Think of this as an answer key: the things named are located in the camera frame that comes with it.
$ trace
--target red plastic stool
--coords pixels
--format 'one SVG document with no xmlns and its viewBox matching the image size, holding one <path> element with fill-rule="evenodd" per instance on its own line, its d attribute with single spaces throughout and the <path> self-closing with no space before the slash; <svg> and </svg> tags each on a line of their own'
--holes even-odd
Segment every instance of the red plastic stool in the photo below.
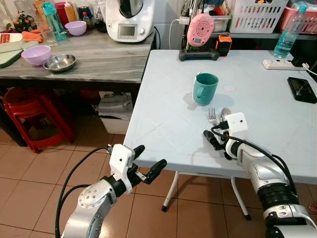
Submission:
<svg viewBox="0 0 317 238">
<path fill-rule="evenodd" d="M 35 153 L 39 153 L 38 148 L 52 146 L 64 140 L 69 143 L 74 142 L 75 135 L 72 127 L 62 117 L 64 114 L 72 122 L 71 114 L 55 97 L 52 90 L 14 88 L 5 94 L 3 105 L 23 139 Z M 33 140 L 29 129 L 31 126 L 36 129 L 41 128 L 39 120 L 43 116 L 48 117 L 54 123 L 59 134 L 42 140 Z"/>
</svg>

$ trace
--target orange device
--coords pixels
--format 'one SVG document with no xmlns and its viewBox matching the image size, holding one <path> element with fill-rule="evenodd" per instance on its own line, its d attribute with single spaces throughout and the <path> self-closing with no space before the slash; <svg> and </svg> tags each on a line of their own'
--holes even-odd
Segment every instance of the orange device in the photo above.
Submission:
<svg viewBox="0 0 317 238">
<path fill-rule="evenodd" d="M 232 39 L 228 35 L 219 35 L 216 50 L 219 52 L 220 57 L 227 57 L 232 44 Z"/>
</svg>

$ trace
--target white cable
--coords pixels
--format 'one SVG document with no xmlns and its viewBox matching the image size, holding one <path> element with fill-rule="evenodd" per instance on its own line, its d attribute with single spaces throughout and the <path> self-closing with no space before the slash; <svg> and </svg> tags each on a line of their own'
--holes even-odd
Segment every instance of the white cable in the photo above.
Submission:
<svg viewBox="0 0 317 238">
<path fill-rule="evenodd" d="M 172 20 L 172 22 L 171 22 L 171 24 L 170 24 L 170 26 L 169 26 L 169 35 L 168 35 L 168 46 L 169 46 L 169 49 L 170 49 L 170 31 L 171 31 L 171 29 L 172 29 L 172 25 L 173 25 L 173 22 L 174 21 L 178 21 L 179 22 L 179 19 L 174 19 L 174 20 Z"/>
<path fill-rule="evenodd" d="M 309 65 L 307 63 L 303 63 L 302 66 L 310 73 L 317 75 L 317 73 L 312 72 L 311 70 L 308 69 Z"/>
</svg>

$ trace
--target tile floor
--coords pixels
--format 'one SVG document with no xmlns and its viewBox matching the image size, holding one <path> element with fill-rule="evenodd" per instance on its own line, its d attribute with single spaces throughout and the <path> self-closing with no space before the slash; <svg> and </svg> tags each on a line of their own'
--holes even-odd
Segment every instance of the tile floor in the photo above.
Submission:
<svg viewBox="0 0 317 238">
<path fill-rule="evenodd" d="M 34 154 L 18 147 L 0 129 L 0 237 L 54 238 L 56 202 L 61 185 L 87 151 L 108 143 L 122 143 L 124 136 L 107 133 L 101 122 L 79 117 L 74 144 L 60 144 Z M 109 175 L 109 156 L 96 153 L 73 174 L 67 189 L 95 183 Z M 264 238 L 261 205 L 251 183 L 237 179 L 252 220 L 246 221 L 228 179 L 181 175 L 166 213 L 160 209 L 174 172 L 163 171 L 153 184 L 140 184 L 123 195 L 106 217 L 101 238 Z M 317 197 L 317 186 L 296 184 L 301 204 Z M 63 229 L 73 212 L 80 189 L 65 202 L 60 218 Z"/>
</svg>

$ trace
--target white wall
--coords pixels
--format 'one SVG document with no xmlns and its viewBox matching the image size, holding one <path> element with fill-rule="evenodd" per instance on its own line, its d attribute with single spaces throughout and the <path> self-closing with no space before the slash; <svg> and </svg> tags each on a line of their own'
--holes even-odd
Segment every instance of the white wall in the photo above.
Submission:
<svg viewBox="0 0 317 238">
<path fill-rule="evenodd" d="M 13 0 L 4 0 L 12 16 L 16 15 L 16 8 Z M 161 49 L 168 49 L 168 33 L 172 20 L 177 19 L 180 15 L 183 0 L 155 0 L 154 26 L 157 27 L 161 36 Z M 175 22 L 171 30 L 171 48 L 179 49 L 183 26 Z"/>
</svg>

